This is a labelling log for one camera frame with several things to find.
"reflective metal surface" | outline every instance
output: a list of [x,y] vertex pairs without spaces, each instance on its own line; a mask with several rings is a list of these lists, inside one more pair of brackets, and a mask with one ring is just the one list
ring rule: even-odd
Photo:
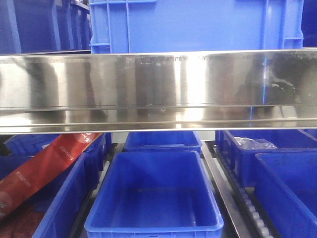
[[0,57],[0,133],[317,127],[317,51]]

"empty blue crate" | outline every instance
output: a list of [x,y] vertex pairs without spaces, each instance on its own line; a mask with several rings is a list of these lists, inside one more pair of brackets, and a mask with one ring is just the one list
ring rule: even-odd
[[[219,132],[217,139],[221,156],[229,163],[230,169],[238,176],[244,187],[255,185],[255,154],[290,151],[317,151],[317,139],[303,130],[226,130]],[[265,139],[275,145],[273,148],[242,147],[235,137],[253,140]]]
[[283,238],[317,237],[317,153],[257,155],[255,196]]
[[90,0],[93,53],[293,49],[304,0]]
[[125,151],[195,150],[201,152],[202,143],[195,131],[130,132]]
[[85,223],[90,238],[219,238],[222,226],[196,151],[117,154]]
[[[0,180],[28,161],[27,156],[0,157]],[[45,212],[33,238],[67,238],[90,188],[86,181],[86,154],[26,202]]]

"metal rail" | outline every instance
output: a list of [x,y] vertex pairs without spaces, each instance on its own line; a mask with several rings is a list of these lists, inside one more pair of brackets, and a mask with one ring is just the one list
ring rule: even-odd
[[317,50],[0,57],[0,133],[317,127]]

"stainless steel shelf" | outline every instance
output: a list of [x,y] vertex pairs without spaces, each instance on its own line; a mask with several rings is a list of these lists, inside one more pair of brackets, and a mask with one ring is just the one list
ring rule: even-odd
[[317,127],[317,50],[0,57],[0,133]]

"metal frame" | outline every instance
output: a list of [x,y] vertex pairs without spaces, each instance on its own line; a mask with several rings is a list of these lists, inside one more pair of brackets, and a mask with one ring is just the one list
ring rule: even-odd
[[0,133],[317,127],[317,51],[0,57]]

